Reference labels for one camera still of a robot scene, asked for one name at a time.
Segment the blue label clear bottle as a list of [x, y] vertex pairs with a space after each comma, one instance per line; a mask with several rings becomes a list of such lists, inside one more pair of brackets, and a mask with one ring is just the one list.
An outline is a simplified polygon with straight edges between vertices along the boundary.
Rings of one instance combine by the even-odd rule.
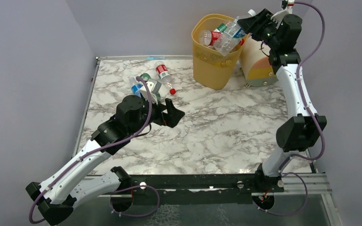
[[143, 86], [135, 77], [129, 77], [130, 87], [133, 95], [141, 97], [140, 88]]

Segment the green label tall bottle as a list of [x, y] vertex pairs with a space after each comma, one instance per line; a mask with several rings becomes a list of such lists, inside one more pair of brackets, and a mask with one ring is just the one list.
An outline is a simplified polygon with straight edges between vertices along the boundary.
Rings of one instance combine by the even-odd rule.
[[145, 81], [145, 83], [149, 89], [149, 92], [150, 92], [151, 98], [152, 98], [152, 102], [155, 104], [158, 104], [161, 100], [159, 91], [162, 86], [162, 83], [159, 82], [158, 80], [152, 79], [150, 77], [150, 75], [147, 73], [143, 73], [140, 77]]

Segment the green white label bottle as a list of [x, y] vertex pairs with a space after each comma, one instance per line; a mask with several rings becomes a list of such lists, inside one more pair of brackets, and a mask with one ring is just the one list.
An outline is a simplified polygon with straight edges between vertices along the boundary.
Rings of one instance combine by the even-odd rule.
[[229, 24], [231, 23], [231, 21], [225, 21], [223, 23], [221, 23], [217, 28], [215, 28], [213, 31], [214, 32], [221, 32], [223, 33], [229, 26]]

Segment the crushed clear water bottle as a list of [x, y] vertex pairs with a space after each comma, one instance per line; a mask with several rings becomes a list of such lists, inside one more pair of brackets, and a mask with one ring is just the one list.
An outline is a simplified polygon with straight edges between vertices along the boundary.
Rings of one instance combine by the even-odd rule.
[[238, 24], [238, 20], [250, 18], [256, 15], [253, 9], [250, 9], [247, 13], [237, 16], [227, 26], [221, 36], [215, 41], [214, 48], [223, 56], [227, 56], [246, 35], [243, 29]]

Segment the red label clear bottle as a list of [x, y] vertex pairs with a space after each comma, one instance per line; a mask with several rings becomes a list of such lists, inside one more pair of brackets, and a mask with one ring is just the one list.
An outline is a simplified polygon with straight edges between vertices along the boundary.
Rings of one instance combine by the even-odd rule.
[[158, 73], [158, 77], [161, 83], [167, 86], [169, 93], [171, 95], [176, 94], [176, 89], [174, 88], [171, 74], [169, 73], [164, 62], [162, 61], [155, 62], [155, 71]]

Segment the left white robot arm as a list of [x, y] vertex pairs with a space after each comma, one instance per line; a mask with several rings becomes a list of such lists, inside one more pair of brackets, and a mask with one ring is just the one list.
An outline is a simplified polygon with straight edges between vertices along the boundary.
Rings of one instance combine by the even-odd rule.
[[112, 157], [147, 126], [155, 123], [174, 128], [185, 116], [172, 100], [153, 103], [136, 95], [126, 96], [115, 114], [100, 124], [82, 150], [57, 173], [42, 182], [31, 182], [26, 191], [43, 219], [55, 226], [67, 219], [82, 203], [101, 194], [121, 191], [131, 185], [131, 177], [122, 167], [90, 181], [84, 178]]

